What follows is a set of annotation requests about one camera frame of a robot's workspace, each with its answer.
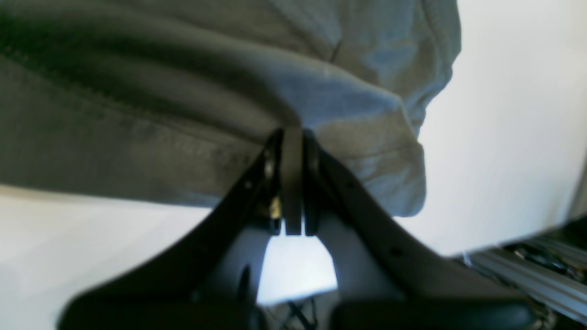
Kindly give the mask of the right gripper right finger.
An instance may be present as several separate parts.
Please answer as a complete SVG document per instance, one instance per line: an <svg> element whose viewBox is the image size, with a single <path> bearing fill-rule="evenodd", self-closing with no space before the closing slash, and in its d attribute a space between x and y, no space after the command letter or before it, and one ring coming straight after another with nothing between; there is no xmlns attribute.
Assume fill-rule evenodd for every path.
<svg viewBox="0 0 587 330"><path fill-rule="evenodd" d="M335 268L332 330L524 330L527 298L441 257L402 228L342 163L305 131L306 233Z"/></svg>

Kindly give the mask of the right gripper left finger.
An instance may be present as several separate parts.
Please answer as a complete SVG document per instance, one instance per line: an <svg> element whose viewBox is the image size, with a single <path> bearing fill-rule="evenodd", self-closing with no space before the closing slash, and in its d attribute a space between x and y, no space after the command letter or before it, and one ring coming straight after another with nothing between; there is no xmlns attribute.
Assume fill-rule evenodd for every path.
<svg viewBox="0 0 587 330"><path fill-rule="evenodd" d="M284 131L213 211L138 267L71 299L59 330L266 330L257 293L277 215Z"/></svg>

